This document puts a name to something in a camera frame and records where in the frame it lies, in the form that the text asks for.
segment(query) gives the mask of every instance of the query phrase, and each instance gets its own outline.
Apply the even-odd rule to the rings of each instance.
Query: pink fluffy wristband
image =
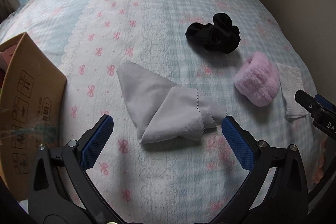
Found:
[[[253,104],[266,106],[279,92],[279,71],[265,54],[255,52],[241,66],[233,83]]]

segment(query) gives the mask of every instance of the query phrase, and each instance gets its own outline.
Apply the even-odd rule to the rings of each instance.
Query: printed symbol on box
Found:
[[[20,80],[17,85],[17,91],[29,98],[32,93],[33,83],[34,83],[34,78],[32,78],[28,73],[26,73],[23,70],[21,72]]]
[[[28,161],[26,154],[13,153],[14,169],[17,174],[28,174]]]
[[[22,127],[12,125],[13,135],[11,137],[12,147],[19,149],[26,149],[26,135],[25,134],[16,134],[15,130],[21,130]]]
[[[50,110],[51,110],[51,100],[48,97],[46,97],[44,98],[42,104],[42,120],[44,121],[45,125],[48,125],[50,118]]]
[[[19,97],[15,97],[12,118],[19,122],[26,123],[28,114],[28,103]]]

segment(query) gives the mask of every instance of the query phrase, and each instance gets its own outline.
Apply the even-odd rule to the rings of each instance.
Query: bed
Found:
[[[212,22],[219,12],[227,13],[239,27],[239,47],[227,55],[191,48],[184,35],[187,27]],[[312,126],[308,115],[287,119],[281,92],[270,105],[257,108],[232,83],[247,56],[261,51],[274,63],[300,68],[305,91],[317,93],[306,65],[260,1],[29,0],[1,23],[0,41],[24,31],[68,79],[61,144],[78,139],[102,114],[113,117],[114,132],[87,173],[125,221],[207,222],[248,174],[220,128],[206,132],[200,142],[179,137],[140,145],[116,74],[126,60],[225,105],[228,115],[257,140],[277,147],[295,143],[312,186],[325,135]],[[254,206],[263,200],[273,173],[269,172]]]

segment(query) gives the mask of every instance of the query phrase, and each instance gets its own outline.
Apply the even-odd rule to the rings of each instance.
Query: folded gray cloth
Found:
[[[198,97],[196,89],[179,87],[131,61],[121,65],[117,74],[140,143],[177,136],[200,140],[205,128],[217,127],[216,122],[226,116],[225,106]]]

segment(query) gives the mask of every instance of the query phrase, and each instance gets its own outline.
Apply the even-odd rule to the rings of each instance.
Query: beige wall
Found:
[[[306,63],[317,91],[336,103],[336,0],[260,0]]]

